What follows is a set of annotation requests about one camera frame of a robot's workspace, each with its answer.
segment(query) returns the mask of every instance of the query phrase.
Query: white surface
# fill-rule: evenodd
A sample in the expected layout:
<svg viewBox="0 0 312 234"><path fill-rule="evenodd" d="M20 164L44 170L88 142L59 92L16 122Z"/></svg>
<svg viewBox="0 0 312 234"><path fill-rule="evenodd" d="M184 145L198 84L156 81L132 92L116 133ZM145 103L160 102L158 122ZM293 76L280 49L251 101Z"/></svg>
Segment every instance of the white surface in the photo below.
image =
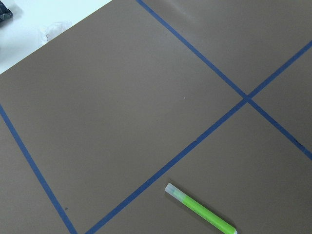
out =
<svg viewBox="0 0 312 234"><path fill-rule="evenodd" d="M0 74L39 49L40 28L54 22L73 25L111 0L2 0L14 16L0 23Z"/></svg>

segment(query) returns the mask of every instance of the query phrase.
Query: green highlighter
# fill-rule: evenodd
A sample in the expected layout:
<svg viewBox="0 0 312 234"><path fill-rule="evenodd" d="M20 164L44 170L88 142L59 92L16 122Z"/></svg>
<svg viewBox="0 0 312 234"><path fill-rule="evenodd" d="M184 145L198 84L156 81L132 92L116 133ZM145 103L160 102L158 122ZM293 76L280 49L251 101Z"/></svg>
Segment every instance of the green highlighter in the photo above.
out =
<svg viewBox="0 0 312 234"><path fill-rule="evenodd" d="M230 224L225 222L223 219L216 216L214 213L209 211L207 208L200 205L197 201L193 200L189 196L187 196L185 193L183 193L181 190L173 186L171 183L167 185L165 188L165 191L169 193L171 196L182 202L184 205L186 205L188 208L190 208L192 211L194 211L196 214L201 216L203 219L210 222L212 225L214 225L216 228L218 228L220 231L222 231L225 234L237 234L237 231L234 227L232 227Z"/></svg>

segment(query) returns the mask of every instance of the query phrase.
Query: plastic bag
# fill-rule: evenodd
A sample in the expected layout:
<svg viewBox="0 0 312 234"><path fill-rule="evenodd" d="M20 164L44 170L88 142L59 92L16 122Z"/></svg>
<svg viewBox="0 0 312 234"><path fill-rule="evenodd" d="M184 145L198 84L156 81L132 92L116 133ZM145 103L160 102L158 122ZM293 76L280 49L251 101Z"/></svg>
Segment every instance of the plastic bag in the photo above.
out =
<svg viewBox="0 0 312 234"><path fill-rule="evenodd" d="M54 22L48 27L40 29L41 44L44 45L52 39L56 38L62 32L65 32L72 26L70 21Z"/></svg>

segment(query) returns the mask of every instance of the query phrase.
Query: clear marker cap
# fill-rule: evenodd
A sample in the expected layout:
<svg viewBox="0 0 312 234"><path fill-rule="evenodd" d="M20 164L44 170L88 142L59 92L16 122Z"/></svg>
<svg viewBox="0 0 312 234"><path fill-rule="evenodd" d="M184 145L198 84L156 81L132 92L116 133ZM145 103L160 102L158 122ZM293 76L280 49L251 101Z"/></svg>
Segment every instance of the clear marker cap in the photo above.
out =
<svg viewBox="0 0 312 234"><path fill-rule="evenodd" d="M166 186L165 191L167 193L169 193L171 196L173 196L174 198L176 198L177 200L179 200L180 202L183 202L184 198L186 197L185 193L180 191L178 188L173 186L171 183L169 183Z"/></svg>

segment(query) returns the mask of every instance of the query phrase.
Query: blue tape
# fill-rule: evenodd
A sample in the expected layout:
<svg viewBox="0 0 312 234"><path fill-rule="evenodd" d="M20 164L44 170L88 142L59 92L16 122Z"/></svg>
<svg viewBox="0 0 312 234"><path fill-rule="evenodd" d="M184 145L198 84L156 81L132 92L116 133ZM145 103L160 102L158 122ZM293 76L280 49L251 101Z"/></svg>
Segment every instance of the blue tape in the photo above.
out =
<svg viewBox="0 0 312 234"><path fill-rule="evenodd" d="M103 219L96 223L86 234L94 234L101 227L103 227L109 220L117 215L123 208L125 208L130 202L136 199L142 192L150 187L156 180L158 180L163 174L165 174L170 168L172 168L177 162L184 158L193 148L201 143L206 137L220 127L226 120L228 120L233 114L235 114L240 108L247 103L246 99L241 100L236 106L229 110L224 116L222 116L216 123L208 128L202 135L200 135L196 141L189 144L184 150L182 150L177 156L171 159L165 166L163 166L158 172L144 182L137 190L124 199L118 206L110 211Z"/></svg>
<svg viewBox="0 0 312 234"><path fill-rule="evenodd" d="M6 112L4 111L3 107L0 104L0 115L2 116L6 126L10 130L12 136L14 137L17 145L19 146L20 150L22 151L24 157L26 158L28 164L30 165L31 169L35 173L37 179L39 180L41 186L45 190L46 194L48 195L49 199L51 200L52 204L54 205L55 209L57 210L59 216L63 220L64 224L66 225L68 231L71 234L77 234L72 222L69 220L68 216L66 215L64 209L61 207L59 201L53 194L50 186L48 185L47 181L44 179L43 175L41 174L38 166L35 164L35 161L32 159L31 155L29 154L28 150L26 149L24 143L22 142L20 136L18 135L17 131L15 130L12 122L10 121L9 117L7 116Z"/></svg>
<svg viewBox="0 0 312 234"><path fill-rule="evenodd" d="M311 47L312 40L308 44L306 44L301 50L299 50L294 56L292 56L287 62L285 62L280 68L278 68L272 75L265 79L265 81L263 81L258 87L256 87L250 94L248 94L248 97L253 98L254 96L256 96L261 90L263 90L268 84L270 84L278 75L284 72Z"/></svg>
<svg viewBox="0 0 312 234"><path fill-rule="evenodd" d="M287 137L299 150L301 150L309 159L312 160L312 153L300 144L285 128L283 128L276 120L274 120L268 113L266 113L257 103L252 99L248 103L254 107L268 122L277 128L285 137Z"/></svg>
<svg viewBox="0 0 312 234"><path fill-rule="evenodd" d="M203 56L192 44L190 44L180 33L178 33L173 27L171 27L165 20L163 20L156 12L154 12L148 5L142 0L136 0L146 11L148 11L158 22L160 22L165 28L167 28L173 35L175 35L184 45L186 45L200 60L202 60L207 66L209 66L221 79L223 79L232 89L234 89L243 98L247 95L234 84L225 74L223 74L212 62L210 62L205 56Z"/></svg>

